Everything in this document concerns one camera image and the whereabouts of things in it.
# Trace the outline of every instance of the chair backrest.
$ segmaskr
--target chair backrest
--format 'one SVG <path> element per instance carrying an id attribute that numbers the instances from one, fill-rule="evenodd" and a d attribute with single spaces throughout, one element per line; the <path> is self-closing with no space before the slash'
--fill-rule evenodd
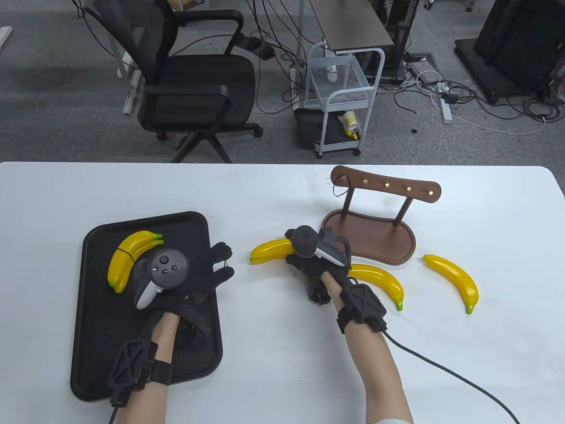
<path id="1" fill-rule="evenodd" d="M 83 8 L 121 44 L 153 84 L 178 27 L 167 0 L 86 0 Z"/>

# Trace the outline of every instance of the yellow cup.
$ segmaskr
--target yellow cup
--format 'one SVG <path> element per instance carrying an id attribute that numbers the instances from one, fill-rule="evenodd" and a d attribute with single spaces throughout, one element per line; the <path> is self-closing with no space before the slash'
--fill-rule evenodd
<path id="1" fill-rule="evenodd" d="M 355 116 L 355 112 L 350 110 L 349 112 L 345 112 L 342 116 L 343 118 L 343 125 L 345 128 L 349 130 L 349 132 L 354 133 L 359 124 L 357 123 L 357 117 Z"/>

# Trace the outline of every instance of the floor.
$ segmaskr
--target floor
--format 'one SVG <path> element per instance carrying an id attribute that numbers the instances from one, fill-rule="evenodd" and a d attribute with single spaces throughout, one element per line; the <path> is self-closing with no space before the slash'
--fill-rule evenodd
<path id="1" fill-rule="evenodd" d="M 244 32 L 255 29 L 245 0 L 211 0 L 212 7 L 237 8 L 246 19 Z M 298 2 L 282 0 L 296 19 Z M 271 0 L 280 16 L 280 0 Z M 493 0 L 479 0 L 473 13 L 465 12 L 465 0 L 438 0 L 431 11 L 418 12 L 412 28 L 411 52 L 435 55 L 444 76 L 470 83 L 469 74 L 453 53 L 457 38 L 477 36 Z M 262 11 L 261 2 L 258 8 Z M 265 3 L 279 39 L 295 46 L 292 35 Z M 268 26 L 264 13 L 262 25 Z M 93 19 L 95 34 L 107 46 L 107 38 Z M 320 40 L 321 33 L 310 5 L 306 6 L 305 36 Z M 14 32 L 0 51 L 0 161 L 111 161 L 167 162 L 174 154 L 178 136 L 164 143 L 139 126 L 135 115 L 121 113 L 125 98 L 116 77 L 113 58 L 105 53 L 76 18 L 71 0 L 0 0 L 0 26 Z M 182 29 L 176 50 L 198 38 L 226 33 L 224 23 L 191 25 Z M 200 42 L 189 52 L 220 52 L 226 38 Z M 247 52 L 258 69 L 258 60 Z M 276 111 L 286 103 L 280 98 L 288 80 L 274 60 L 261 64 L 259 103 Z M 429 98 L 402 93 L 397 100 L 418 111 L 414 114 L 395 106 L 390 94 L 379 94 L 362 155 L 335 152 L 318 160 L 311 150 L 298 147 L 291 109 L 276 115 L 254 110 L 252 121 L 264 127 L 264 136 L 224 135 L 221 140 L 238 163 L 377 163 L 408 165 L 535 165 L 549 168 L 565 188 L 565 120 L 542 131 L 513 136 L 476 128 L 461 121 L 445 126 Z M 506 116 L 512 111 L 498 108 Z M 454 114 L 481 125 L 508 132 L 529 132 L 540 124 L 528 118 L 502 121 L 471 102 Z M 218 162 L 211 147 L 202 144 L 187 162 Z"/>

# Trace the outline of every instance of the white sleeve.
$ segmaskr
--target white sleeve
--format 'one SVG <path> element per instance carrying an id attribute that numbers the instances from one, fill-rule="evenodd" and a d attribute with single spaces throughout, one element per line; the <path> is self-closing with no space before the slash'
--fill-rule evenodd
<path id="1" fill-rule="evenodd" d="M 408 424 L 408 422 L 403 419 L 387 418 L 376 422 L 375 424 Z"/>

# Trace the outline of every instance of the forearm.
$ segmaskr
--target forearm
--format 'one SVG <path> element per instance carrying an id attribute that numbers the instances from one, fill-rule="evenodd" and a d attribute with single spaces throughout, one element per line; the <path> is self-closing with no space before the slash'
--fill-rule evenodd
<path id="1" fill-rule="evenodd" d="M 330 273 L 321 276 L 337 311 L 344 307 L 341 286 Z M 367 324 L 351 320 L 345 327 L 347 346 L 359 370 L 367 394 L 367 424 L 397 418 L 413 423 L 400 375 L 381 333 L 374 333 Z"/>
<path id="2" fill-rule="evenodd" d="M 178 316 L 165 312 L 153 329 L 151 341 L 159 345 L 155 359 L 171 363 L 179 320 Z M 167 386 L 151 382 L 143 390 L 132 393 L 120 415 L 119 424 L 164 424 L 166 413 Z"/>

